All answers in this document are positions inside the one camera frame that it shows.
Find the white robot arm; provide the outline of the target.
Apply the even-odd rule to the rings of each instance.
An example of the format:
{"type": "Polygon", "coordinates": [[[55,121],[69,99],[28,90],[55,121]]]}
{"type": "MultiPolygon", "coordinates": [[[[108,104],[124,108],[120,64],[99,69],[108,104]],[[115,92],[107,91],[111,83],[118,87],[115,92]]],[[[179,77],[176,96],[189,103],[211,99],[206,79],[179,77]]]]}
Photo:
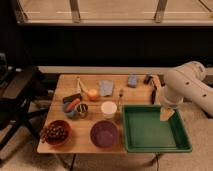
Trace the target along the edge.
{"type": "Polygon", "coordinates": [[[197,61],[168,70],[163,77],[165,85],[159,94],[160,120],[169,120],[184,98],[213,117],[213,88],[203,83],[205,77],[206,69],[197,61]]]}

